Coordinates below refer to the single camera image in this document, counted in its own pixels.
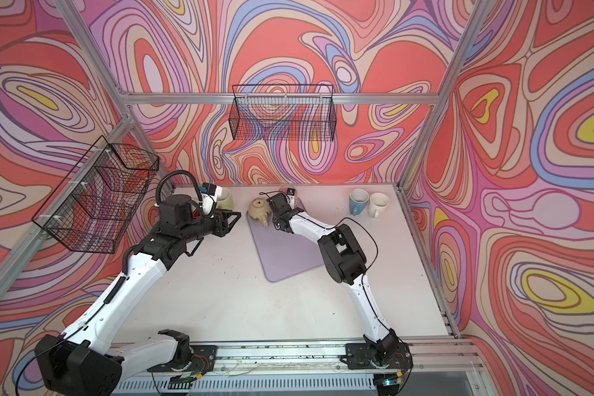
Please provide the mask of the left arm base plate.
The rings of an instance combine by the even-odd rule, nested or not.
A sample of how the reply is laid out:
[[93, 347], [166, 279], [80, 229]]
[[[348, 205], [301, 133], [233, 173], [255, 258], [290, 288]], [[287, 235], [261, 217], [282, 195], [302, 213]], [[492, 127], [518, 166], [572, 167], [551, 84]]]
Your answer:
[[218, 347], [216, 345], [191, 345], [191, 355], [183, 357], [182, 365], [175, 361], [163, 363], [148, 369], [150, 373], [206, 374], [214, 370]]

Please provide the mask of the blue floral mug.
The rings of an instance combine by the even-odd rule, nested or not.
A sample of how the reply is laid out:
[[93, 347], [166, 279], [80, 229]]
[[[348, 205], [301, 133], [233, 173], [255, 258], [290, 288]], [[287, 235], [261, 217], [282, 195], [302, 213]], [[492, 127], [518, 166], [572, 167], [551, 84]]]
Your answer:
[[361, 188], [354, 189], [349, 195], [349, 213], [354, 216], [360, 215], [366, 209], [369, 199], [370, 194], [367, 191]]

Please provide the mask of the white mug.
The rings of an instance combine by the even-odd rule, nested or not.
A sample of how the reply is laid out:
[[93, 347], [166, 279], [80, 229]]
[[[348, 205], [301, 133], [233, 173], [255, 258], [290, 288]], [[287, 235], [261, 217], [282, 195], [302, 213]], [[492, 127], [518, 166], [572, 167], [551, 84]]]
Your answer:
[[372, 219], [381, 217], [390, 203], [389, 197], [382, 192], [375, 192], [370, 195], [367, 213]]

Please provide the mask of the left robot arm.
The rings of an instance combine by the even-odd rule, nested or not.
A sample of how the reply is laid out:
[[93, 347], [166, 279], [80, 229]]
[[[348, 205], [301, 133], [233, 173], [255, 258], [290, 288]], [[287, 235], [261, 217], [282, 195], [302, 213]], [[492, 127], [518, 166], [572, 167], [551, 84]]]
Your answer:
[[125, 379], [155, 366], [184, 371], [195, 353], [188, 336], [165, 329], [130, 349], [112, 351], [125, 320], [177, 260], [193, 257], [204, 240], [226, 236], [241, 214], [218, 207], [222, 187], [199, 184], [185, 170], [169, 173], [155, 192], [159, 220], [122, 257], [118, 276], [97, 300], [58, 336], [35, 348], [46, 389], [62, 395], [109, 395]]

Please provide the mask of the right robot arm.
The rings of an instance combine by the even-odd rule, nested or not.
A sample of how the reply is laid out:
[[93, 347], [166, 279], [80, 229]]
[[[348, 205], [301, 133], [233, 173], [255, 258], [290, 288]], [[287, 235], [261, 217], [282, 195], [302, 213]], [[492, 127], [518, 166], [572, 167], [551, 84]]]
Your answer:
[[376, 368], [394, 364], [403, 372], [410, 371], [413, 357], [409, 345], [387, 323], [376, 303], [367, 276], [371, 266], [351, 227], [315, 219], [283, 191], [264, 191], [260, 195], [270, 206], [275, 229], [317, 244], [328, 275], [350, 295], [363, 323], [368, 363]]

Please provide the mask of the pink patterned mug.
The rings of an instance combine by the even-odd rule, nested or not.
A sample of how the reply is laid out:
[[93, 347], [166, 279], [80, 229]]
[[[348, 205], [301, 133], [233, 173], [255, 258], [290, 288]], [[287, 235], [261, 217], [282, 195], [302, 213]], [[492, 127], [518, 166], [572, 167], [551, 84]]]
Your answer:
[[293, 186], [283, 186], [280, 188], [280, 192], [285, 195], [285, 199], [291, 209], [296, 207], [296, 189]]

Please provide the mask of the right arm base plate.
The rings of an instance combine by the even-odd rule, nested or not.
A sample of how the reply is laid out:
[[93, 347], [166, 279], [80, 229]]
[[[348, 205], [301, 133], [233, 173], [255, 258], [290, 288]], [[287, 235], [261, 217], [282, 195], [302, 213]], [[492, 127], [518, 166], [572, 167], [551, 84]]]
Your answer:
[[413, 356], [406, 343], [397, 343], [385, 352], [377, 352], [366, 343], [348, 343], [339, 361], [350, 370], [396, 369], [406, 372], [414, 366]]

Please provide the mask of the light green mug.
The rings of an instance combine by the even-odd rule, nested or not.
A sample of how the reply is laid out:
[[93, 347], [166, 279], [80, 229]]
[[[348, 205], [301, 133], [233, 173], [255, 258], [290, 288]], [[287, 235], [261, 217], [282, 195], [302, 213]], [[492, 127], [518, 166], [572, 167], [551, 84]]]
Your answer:
[[234, 209], [234, 198], [229, 188], [221, 188], [221, 192], [217, 197], [217, 208], [222, 211], [232, 211]]

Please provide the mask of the beige ceramic teapot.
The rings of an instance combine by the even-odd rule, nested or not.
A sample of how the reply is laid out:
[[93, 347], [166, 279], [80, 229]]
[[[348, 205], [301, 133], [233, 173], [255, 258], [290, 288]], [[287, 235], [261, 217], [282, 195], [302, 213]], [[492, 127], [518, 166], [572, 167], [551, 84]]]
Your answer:
[[262, 198], [251, 201], [247, 208], [248, 216], [258, 222], [261, 226], [269, 226], [269, 219], [272, 215], [272, 209], [268, 202]]

